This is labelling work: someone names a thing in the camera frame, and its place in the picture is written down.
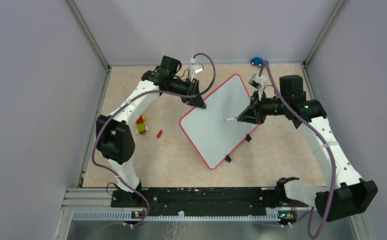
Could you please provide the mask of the red framed whiteboard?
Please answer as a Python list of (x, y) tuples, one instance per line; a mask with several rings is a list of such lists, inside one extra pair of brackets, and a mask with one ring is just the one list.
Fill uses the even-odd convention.
[(257, 125), (225, 119), (238, 116), (250, 103), (250, 94), (237, 73), (204, 98), (206, 109), (194, 107), (179, 127), (205, 165), (214, 170), (250, 135)]

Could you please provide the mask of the red marker cap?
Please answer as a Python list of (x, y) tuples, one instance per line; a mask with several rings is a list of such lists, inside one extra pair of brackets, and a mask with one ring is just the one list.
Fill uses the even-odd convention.
[(160, 130), (160, 131), (157, 133), (156, 138), (160, 138), (160, 137), (162, 136), (162, 133), (163, 133), (163, 131)]

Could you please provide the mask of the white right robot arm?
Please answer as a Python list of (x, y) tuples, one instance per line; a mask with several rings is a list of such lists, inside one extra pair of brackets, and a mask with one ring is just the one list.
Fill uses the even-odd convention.
[(299, 75), (280, 77), (279, 92), (283, 99), (267, 97), (264, 92), (266, 82), (266, 77), (252, 75), (248, 83), (256, 90), (250, 96), (249, 106), (235, 119), (261, 125), (268, 116), (285, 116), (308, 143), (326, 182), (322, 187), (297, 177), (280, 178), (275, 187), (275, 201), (281, 206), (288, 206), (293, 201), (304, 203), (314, 207), (322, 217), (331, 197), (327, 222), (365, 212), (378, 187), (374, 181), (364, 180), (351, 165), (332, 133), (323, 106), (316, 99), (307, 99), (303, 78)]

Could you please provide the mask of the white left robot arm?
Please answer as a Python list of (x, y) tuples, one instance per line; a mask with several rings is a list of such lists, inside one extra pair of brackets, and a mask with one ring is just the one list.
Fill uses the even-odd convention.
[(108, 170), (118, 179), (117, 186), (124, 191), (122, 199), (130, 207), (139, 205), (142, 200), (142, 193), (137, 190), (141, 181), (131, 161), (135, 151), (131, 127), (148, 106), (163, 94), (179, 97), (191, 107), (207, 107), (199, 80), (195, 78), (195, 74), (204, 69), (203, 65), (192, 57), (185, 79), (177, 75), (181, 66), (179, 60), (163, 56), (160, 65), (141, 76), (134, 91), (117, 109), (108, 115), (100, 115), (96, 120), (94, 147), (107, 159), (110, 164)]

